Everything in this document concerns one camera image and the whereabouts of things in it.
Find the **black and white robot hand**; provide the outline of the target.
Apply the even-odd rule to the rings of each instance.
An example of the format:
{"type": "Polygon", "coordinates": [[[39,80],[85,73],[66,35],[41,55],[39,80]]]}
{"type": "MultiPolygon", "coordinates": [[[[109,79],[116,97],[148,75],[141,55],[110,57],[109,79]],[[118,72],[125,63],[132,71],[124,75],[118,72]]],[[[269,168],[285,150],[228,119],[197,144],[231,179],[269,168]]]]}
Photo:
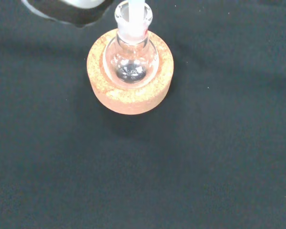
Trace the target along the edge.
{"type": "Polygon", "coordinates": [[[113,0],[23,0],[22,4],[33,14],[47,20],[77,27],[95,24],[113,0]]]}

